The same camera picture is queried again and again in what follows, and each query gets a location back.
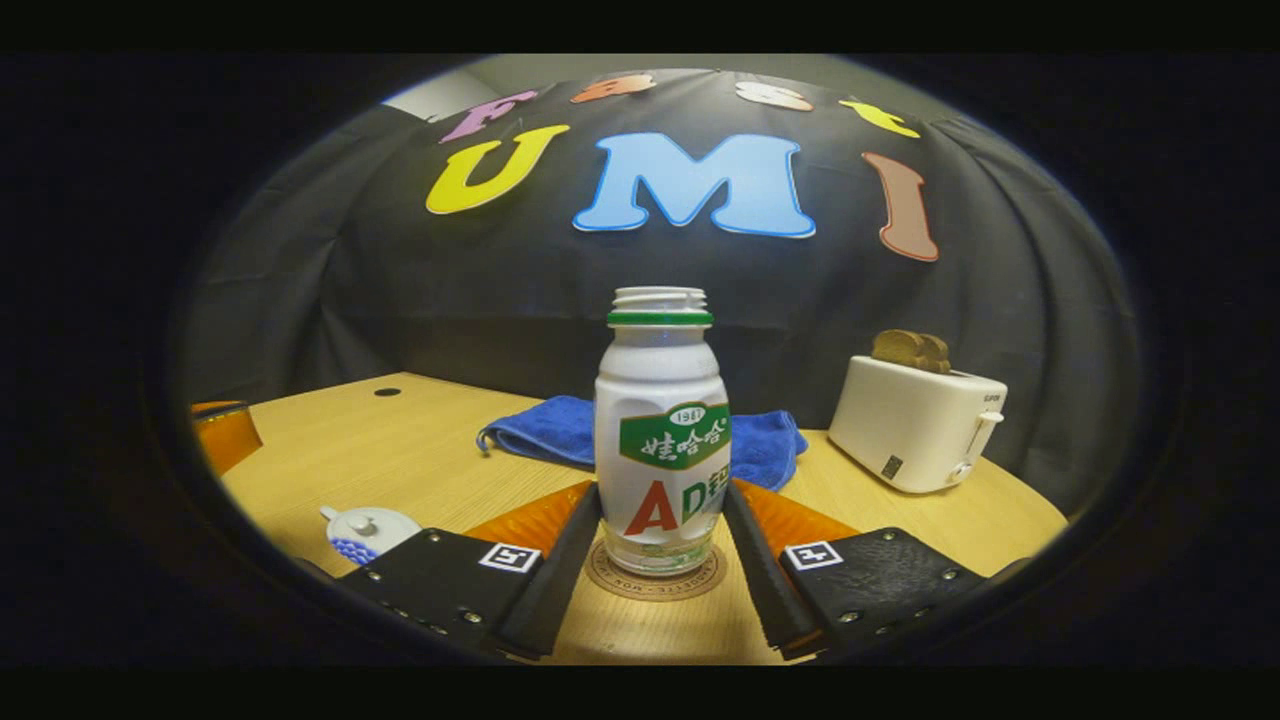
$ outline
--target bottle label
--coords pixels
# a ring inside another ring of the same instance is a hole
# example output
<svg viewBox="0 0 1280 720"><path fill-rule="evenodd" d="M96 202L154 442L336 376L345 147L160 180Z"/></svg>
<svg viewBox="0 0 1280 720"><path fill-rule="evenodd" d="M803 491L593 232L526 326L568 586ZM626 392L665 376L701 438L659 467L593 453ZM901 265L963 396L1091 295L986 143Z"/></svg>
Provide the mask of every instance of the bottle label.
<svg viewBox="0 0 1280 720"><path fill-rule="evenodd" d="M653 468L686 470L724 447L731 432L727 402L685 402L662 415L625 418L618 450Z"/></svg>

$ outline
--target white plastic bottle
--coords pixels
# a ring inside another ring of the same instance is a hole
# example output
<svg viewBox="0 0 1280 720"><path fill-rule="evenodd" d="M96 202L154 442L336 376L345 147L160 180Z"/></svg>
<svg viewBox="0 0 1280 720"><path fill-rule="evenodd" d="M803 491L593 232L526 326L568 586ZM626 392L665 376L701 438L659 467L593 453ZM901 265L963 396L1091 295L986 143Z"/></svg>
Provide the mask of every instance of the white plastic bottle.
<svg viewBox="0 0 1280 720"><path fill-rule="evenodd" d="M732 445L728 395L703 340L707 293L625 287L613 306L595 380L605 550L632 573L686 573L710 552Z"/></svg>

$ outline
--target cork coaster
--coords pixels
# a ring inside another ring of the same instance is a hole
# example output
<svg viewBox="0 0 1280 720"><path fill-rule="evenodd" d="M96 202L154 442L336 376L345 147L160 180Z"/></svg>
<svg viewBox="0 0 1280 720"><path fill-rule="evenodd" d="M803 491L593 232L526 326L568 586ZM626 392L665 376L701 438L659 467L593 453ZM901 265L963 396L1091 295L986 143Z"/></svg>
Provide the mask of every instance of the cork coaster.
<svg viewBox="0 0 1280 720"><path fill-rule="evenodd" d="M649 602L671 602L698 597L718 585L724 579L726 573L724 553L716 544L712 544L707 561L696 570L669 578L650 578L627 573L609 561L609 556L604 551L604 541L596 541L586 560L586 574L595 584L613 594Z"/></svg>

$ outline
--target white toaster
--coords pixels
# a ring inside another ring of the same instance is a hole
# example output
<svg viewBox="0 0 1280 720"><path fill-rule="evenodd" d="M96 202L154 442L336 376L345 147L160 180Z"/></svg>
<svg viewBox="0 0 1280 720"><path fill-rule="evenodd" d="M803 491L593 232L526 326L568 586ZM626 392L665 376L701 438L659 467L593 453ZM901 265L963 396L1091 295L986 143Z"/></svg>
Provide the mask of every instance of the white toaster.
<svg viewBox="0 0 1280 720"><path fill-rule="evenodd" d="M895 488L933 492L969 477L1007 393L992 379L855 355L828 436Z"/></svg>

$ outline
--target toaster knob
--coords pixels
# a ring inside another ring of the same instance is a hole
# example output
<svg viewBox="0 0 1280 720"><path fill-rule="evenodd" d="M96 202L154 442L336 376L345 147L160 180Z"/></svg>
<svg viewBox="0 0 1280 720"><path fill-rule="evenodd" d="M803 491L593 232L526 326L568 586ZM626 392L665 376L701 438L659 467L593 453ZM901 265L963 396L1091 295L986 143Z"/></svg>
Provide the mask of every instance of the toaster knob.
<svg viewBox="0 0 1280 720"><path fill-rule="evenodd" d="M947 475L947 484L948 486L954 486L954 484L959 483L960 480L968 478L969 473L972 473L972 471L973 471L973 464L972 462L961 462L961 464L956 465L955 469L951 470L951 474Z"/></svg>

